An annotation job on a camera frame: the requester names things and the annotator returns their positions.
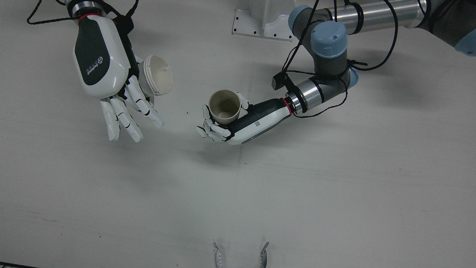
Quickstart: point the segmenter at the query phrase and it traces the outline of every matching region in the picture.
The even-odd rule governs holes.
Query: silver metal cylinder
[[[68,7],[70,2],[71,2],[71,0],[66,0],[65,1],[66,7]],[[93,2],[93,1],[83,1],[83,2],[79,2],[76,5],[74,5],[72,7],[69,15],[71,17],[77,17],[81,10],[83,10],[83,9],[93,9],[93,8],[99,9],[104,13],[103,7],[101,5],[99,5],[98,3]]]
[[[416,27],[424,18],[423,10],[426,10],[426,0],[389,0],[398,18],[398,25],[406,28]],[[362,31],[373,31],[394,27],[392,11],[383,1],[374,1],[361,4],[364,13],[364,24]],[[334,9],[329,8],[334,17]],[[358,23],[358,13],[351,5],[337,8],[337,21],[343,23],[347,28],[347,33],[355,31]]]
[[[317,80],[316,76],[313,76],[296,85],[305,103],[301,103],[296,94],[292,92],[286,93],[286,96],[291,99],[296,113],[302,113],[303,107],[306,107],[307,110],[315,108],[345,92],[346,87],[349,85],[350,71],[345,73],[340,79],[330,81],[320,81]]]

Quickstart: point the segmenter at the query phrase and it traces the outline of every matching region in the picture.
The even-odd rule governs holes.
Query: logo
[[[103,61],[102,57],[99,57],[95,62],[93,62],[87,69],[86,73],[89,75],[96,67],[99,66]]]

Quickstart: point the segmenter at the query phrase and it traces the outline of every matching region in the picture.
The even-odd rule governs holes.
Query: robotic hand
[[[285,99],[271,99],[258,104],[249,104],[243,95],[238,92],[237,95],[246,115],[226,125],[218,124],[213,119],[208,105],[202,106],[205,119],[203,127],[197,126],[195,129],[203,138],[232,145],[243,144],[291,116],[291,108]]]
[[[133,11],[120,15],[103,1],[66,0],[66,6],[69,15],[78,18],[73,57],[81,85],[87,95],[100,99],[109,140],[119,138],[121,124],[135,142],[140,141],[143,135],[127,106],[144,114],[159,128],[164,123],[154,108],[154,96],[165,94],[170,88],[167,92],[158,90],[149,78],[148,85],[139,84],[138,62],[142,60],[132,52],[127,37],[134,27],[130,18]],[[111,9],[117,15],[113,20],[105,17]]]

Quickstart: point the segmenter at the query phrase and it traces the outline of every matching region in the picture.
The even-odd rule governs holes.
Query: paper cup
[[[229,124],[238,118],[241,102],[235,92],[222,89],[212,94],[208,106],[215,121]]]
[[[139,83],[149,96],[160,96],[172,89],[173,77],[170,66],[160,57],[149,55],[139,63]]]

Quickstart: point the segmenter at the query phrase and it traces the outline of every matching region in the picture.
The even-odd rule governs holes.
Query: white table surface
[[[156,99],[163,128],[134,111],[144,140],[113,143],[73,66],[77,26],[28,25],[35,5],[0,1],[0,261],[205,268],[216,241],[225,267],[249,268],[269,241],[271,268],[475,267],[475,58],[400,28],[345,105],[217,144],[194,130],[202,104],[223,88],[283,96],[271,77],[296,38],[232,35],[236,1],[141,0],[134,52],[164,58],[174,86]],[[44,0],[33,20],[65,16]],[[349,58],[378,63],[392,36],[350,36]],[[292,66],[313,63],[302,49]]]

